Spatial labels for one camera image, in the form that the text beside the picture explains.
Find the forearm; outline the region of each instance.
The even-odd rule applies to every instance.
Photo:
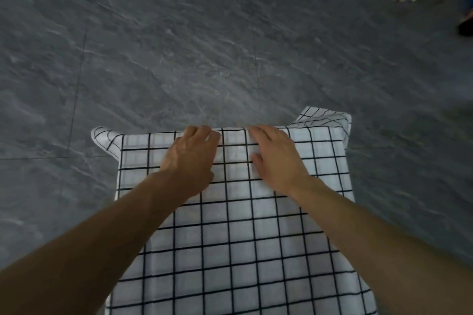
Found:
[[[404,234],[313,179],[293,198],[394,314],[466,313],[470,268]]]
[[[5,299],[0,313],[93,314],[180,205],[170,184],[166,174],[153,174],[110,207],[0,272]]]

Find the hand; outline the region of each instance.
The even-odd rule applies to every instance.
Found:
[[[294,142],[285,132],[268,125],[253,126],[249,131],[261,152],[253,153],[251,161],[269,187],[278,193],[292,195],[298,186],[312,179]]]
[[[158,174],[171,175],[172,188],[185,199],[199,194],[213,180],[210,168],[219,140],[220,133],[209,126],[187,127],[164,155]]]

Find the folded cloth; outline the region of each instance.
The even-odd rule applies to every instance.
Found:
[[[354,201],[347,113],[308,107],[286,127],[309,173]],[[153,234],[106,301],[119,314],[376,313],[373,293],[298,205],[259,178],[244,128],[222,137],[214,180]],[[119,161],[115,199],[159,170],[183,132],[124,135],[97,127],[94,142]]]

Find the person's left arm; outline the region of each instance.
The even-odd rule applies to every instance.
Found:
[[[0,271],[0,313],[95,315],[161,223],[212,181],[219,139],[208,126],[187,127],[158,172]]]

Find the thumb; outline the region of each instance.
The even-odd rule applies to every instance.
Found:
[[[264,166],[263,157],[258,153],[252,153],[250,155],[251,162],[253,162],[256,171],[262,179],[266,177],[266,168]]]

